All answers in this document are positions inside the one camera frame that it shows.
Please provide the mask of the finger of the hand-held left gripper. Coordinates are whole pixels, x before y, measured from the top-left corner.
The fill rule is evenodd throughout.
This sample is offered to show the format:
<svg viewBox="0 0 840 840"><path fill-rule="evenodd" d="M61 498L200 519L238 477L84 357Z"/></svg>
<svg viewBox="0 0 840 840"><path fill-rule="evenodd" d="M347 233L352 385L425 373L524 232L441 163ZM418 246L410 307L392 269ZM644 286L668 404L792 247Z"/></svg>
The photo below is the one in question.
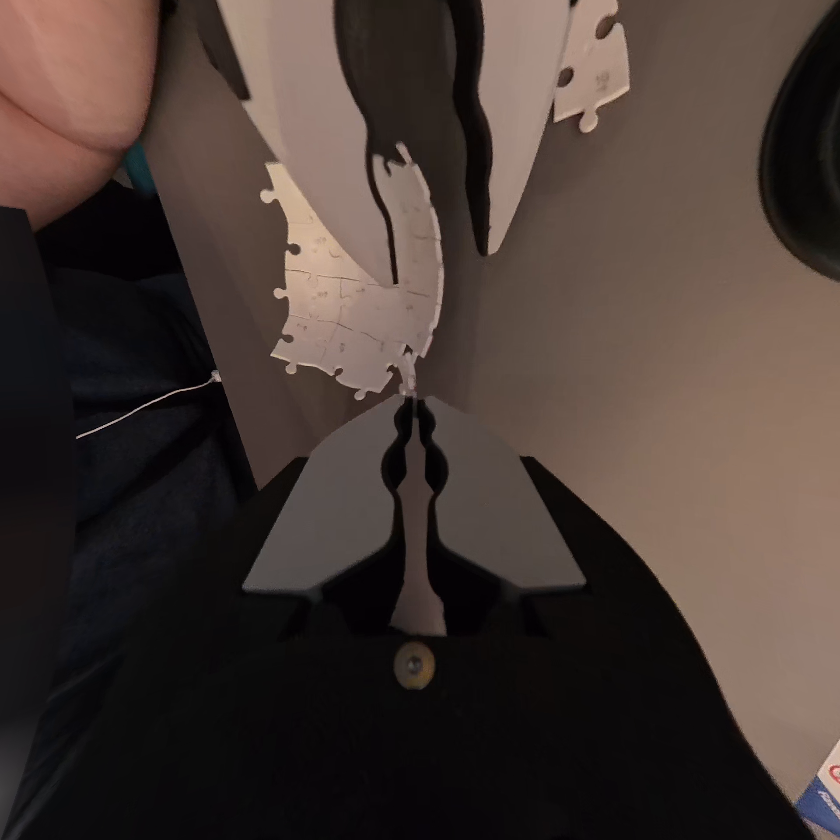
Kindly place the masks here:
<svg viewBox="0 0 840 840"><path fill-rule="evenodd" d="M406 286L407 148L373 150L345 75L335 2L218 2L243 105L314 215L383 286Z"/></svg>
<svg viewBox="0 0 840 840"><path fill-rule="evenodd" d="M465 191L482 256L507 235L528 183L563 63L569 1L449 1Z"/></svg>

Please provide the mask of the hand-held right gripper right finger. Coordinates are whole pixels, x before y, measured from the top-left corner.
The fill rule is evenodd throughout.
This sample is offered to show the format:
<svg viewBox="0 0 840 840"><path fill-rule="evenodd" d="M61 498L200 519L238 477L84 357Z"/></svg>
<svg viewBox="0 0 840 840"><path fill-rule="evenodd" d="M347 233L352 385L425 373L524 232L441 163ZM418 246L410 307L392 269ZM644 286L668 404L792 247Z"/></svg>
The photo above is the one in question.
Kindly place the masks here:
<svg viewBox="0 0 840 840"><path fill-rule="evenodd" d="M474 416L421 406L434 536L457 561L523 594L582 590L586 579L520 455Z"/></svg>

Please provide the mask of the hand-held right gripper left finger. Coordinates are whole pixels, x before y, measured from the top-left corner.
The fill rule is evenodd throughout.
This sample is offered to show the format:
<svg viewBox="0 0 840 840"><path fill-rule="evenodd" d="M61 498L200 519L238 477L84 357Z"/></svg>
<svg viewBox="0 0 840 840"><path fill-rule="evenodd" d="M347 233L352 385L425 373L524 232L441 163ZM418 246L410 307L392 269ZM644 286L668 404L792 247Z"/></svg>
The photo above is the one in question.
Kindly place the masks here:
<svg viewBox="0 0 840 840"><path fill-rule="evenodd" d="M396 535L412 398L393 396L312 450L242 589L315 595Z"/></svg>

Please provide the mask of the assembled white puzzle section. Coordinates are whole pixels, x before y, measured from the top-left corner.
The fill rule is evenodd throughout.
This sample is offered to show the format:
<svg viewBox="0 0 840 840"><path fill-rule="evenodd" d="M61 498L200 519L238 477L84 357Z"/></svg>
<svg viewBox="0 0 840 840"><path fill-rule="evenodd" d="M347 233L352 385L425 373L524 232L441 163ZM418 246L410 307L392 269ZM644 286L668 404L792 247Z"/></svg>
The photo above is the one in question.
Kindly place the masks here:
<svg viewBox="0 0 840 840"><path fill-rule="evenodd" d="M373 156L374 181L393 222L399 281L382 285L360 268L322 224L279 162L267 163L272 187L264 204L287 218L285 286L274 297L288 314L271 356L286 372L311 367L354 390L360 401L381 393L405 350L426 356L444 299L445 268L438 216L424 174L403 142L397 158Z"/></svg>

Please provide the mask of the person's left forearm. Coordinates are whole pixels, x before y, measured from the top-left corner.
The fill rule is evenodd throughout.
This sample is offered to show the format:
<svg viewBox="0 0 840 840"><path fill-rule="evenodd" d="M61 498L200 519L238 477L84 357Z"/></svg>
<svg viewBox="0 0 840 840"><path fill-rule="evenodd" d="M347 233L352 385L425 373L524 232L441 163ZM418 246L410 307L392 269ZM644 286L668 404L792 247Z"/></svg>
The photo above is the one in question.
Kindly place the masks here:
<svg viewBox="0 0 840 840"><path fill-rule="evenodd" d="M102 189L151 105L157 1L1 2L1 204L34 231Z"/></svg>

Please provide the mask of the scattered loose puzzle pieces group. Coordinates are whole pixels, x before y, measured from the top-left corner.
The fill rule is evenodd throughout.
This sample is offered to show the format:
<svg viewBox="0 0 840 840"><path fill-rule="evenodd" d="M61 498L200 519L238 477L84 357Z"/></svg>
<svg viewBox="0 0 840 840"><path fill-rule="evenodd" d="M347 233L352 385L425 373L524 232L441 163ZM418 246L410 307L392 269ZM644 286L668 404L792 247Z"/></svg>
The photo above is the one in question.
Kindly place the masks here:
<svg viewBox="0 0 840 840"><path fill-rule="evenodd" d="M569 79L555 88L554 123L577 116L579 131L589 133L598 123L598 109L629 92L627 38L617 13L616 1L572 6L560 67Z"/></svg>

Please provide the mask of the black round ball stand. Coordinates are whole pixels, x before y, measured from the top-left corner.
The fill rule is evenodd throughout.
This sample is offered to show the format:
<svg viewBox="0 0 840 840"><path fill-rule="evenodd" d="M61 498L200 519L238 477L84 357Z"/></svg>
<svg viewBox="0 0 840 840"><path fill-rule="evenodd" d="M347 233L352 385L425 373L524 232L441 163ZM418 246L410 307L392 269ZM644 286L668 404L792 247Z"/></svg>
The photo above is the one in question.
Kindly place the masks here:
<svg viewBox="0 0 840 840"><path fill-rule="evenodd" d="M777 239L839 281L839 3L812 32L765 124L759 192Z"/></svg>

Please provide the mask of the white instruction leaflet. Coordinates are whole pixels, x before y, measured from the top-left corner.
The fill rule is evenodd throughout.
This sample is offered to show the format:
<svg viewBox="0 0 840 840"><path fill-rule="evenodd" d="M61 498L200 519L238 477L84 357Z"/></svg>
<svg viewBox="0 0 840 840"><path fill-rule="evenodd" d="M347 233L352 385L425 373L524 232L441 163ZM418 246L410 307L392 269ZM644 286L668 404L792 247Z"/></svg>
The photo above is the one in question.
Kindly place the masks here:
<svg viewBox="0 0 840 840"><path fill-rule="evenodd" d="M807 822L839 838L839 742L794 803Z"/></svg>

